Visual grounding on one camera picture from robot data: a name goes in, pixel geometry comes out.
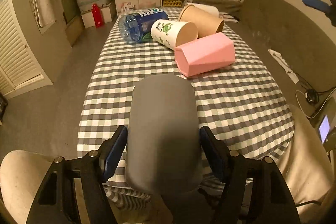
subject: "pink cup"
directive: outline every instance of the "pink cup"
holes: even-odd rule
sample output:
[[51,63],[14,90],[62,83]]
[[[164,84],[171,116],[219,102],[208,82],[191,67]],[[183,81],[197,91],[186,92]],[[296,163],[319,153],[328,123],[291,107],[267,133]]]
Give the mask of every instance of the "pink cup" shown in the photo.
[[175,62],[186,77],[225,67],[235,58],[233,41],[221,32],[175,48]]

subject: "white paper cup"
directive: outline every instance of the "white paper cup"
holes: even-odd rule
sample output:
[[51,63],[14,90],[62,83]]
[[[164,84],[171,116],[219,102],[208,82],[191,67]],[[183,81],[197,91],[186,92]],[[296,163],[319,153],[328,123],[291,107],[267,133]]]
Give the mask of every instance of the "white paper cup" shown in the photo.
[[151,29],[152,38],[174,50],[175,47],[197,39],[198,30],[194,23],[159,19]]
[[203,11],[206,11],[208,13],[210,13],[211,15],[214,15],[216,17],[219,17],[219,11],[216,7],[214,6],[211,6],[211,5],[205,5],[205,4],[198,4],[198,3],[191,3],[191,2],[187,2],[185,4],[185,6],[187,5],[194,5],[195,7],[199,8],[199,9],[202,9]]

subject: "small display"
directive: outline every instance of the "small display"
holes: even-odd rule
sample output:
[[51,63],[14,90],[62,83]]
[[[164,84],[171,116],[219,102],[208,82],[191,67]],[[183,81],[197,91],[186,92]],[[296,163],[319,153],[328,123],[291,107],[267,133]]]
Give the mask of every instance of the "small display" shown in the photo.
[[329,124],[327,115],[325,115],[319,126],[319,134],[320,134],[322,143],[326,141],[329,131],[330,131],[330,124]]

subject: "checkered tablecloth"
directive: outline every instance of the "checkered tablecloth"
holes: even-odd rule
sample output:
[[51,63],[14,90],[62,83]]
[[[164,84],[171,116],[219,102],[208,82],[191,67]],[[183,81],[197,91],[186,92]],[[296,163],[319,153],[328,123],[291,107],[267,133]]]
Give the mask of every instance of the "checkered tablecloth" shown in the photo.
[[[181,8],[164,9],[177,20]],[[112,28],[93,71],[78,133],[78,157],[98,149],[119,125],[128,125],[132,92],[149,75],[173,73],[182,78],[174,52],[151,41],[131,46]],[[279,158],[294,132],[289,107],[273,77],[251,48],[228,26],[223,33],[233,40],[236,62],[228,67],[188,79],[195,90],[199,126],[208,125],[219,140],[245,157]],[[125,182],[125,155],[115,175],[105,186],[106,194],[119,208],[140,208],[150,196],[129,188]],[[221,188],[203,158],[204,184]]]

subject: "louvered door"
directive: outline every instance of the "louvered door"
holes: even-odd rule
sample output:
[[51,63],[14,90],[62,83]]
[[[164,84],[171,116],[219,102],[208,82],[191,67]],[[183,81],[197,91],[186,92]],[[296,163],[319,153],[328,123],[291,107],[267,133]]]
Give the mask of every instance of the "louvered door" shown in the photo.
[[0,66],[14,87],[40,74],[18,32],[8,0],[0,0]]
[[10,91],[14,90],[11,84],[6,80],[6,78],[0,74],[0,92],[2,94],[6,94]]

